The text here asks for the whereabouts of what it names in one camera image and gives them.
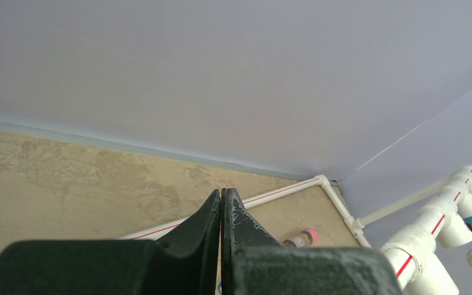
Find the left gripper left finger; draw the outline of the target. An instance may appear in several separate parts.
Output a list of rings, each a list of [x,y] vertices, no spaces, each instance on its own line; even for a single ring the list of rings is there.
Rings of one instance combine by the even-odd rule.
[[[213,294],[220,192],[157,240],[26,240],[0,253],[0,294]]]

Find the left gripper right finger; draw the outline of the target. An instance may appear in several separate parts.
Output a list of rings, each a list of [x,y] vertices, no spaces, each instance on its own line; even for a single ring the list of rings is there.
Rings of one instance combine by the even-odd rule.
[[[362,247],[288,248],[221,192],[223,294],[402,294],[393,267]]]

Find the white pvc pipe frame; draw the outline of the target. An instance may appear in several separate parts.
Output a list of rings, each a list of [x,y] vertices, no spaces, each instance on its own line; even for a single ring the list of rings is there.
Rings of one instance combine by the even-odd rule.
[[[324,175],[244,199],[243,205],[250,209],[313,186],[320,186],[327,193],[349,231],[366,247],[370,245],[362,231],[366,225],[436,194],[420,209],[416,221],[392,236],[381,252],[393,266],[401,288],[410,294],[459,293],[435,251],[438,243],[444,248],[454,248],[472,242],[472,227],[465,222],[472,216],[472,165],[364,218],[355,219],[350,214]]]

